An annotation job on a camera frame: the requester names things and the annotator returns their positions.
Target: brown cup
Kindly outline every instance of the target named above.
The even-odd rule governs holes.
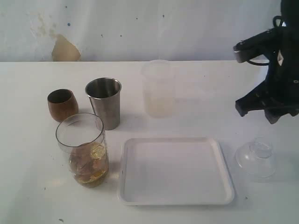
[[[78,103],[72,91],[55,90],[48,95],[48,107],[52,118],[61,122],[79,112]]]

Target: white wall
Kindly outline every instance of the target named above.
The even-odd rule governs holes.
[[[271,28],[279,8],[280,0],[1,0],[0,61],[51,61],[56,34],[82,61],[233,59],[233,45]]]

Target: stainless steel cup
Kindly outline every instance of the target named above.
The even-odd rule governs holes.
[[[120,124],[121,83],[114,78],[97,78],[85,87],[95,115],[99,116],[105,130],[115,129]]]

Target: white tray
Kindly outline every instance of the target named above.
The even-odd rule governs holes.
[[[211,138],[129,139],[118,198],[125,205],[222,205],[235,193]]]

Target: clear glass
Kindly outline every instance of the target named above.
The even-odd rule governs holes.
[[[235,159],[245,172],[254,177],[269,177],[277,166],[273,146],[265,138],[256,138],[240,147]]]
[[[62,121],[56,138],[74,179],[96,187],[109,171],[107,144],[102,120],[91,113],[79,113]]]
[[[154,60],[142,68],[144,108],[154,118],[173,114],[175,77],[169,61]]]

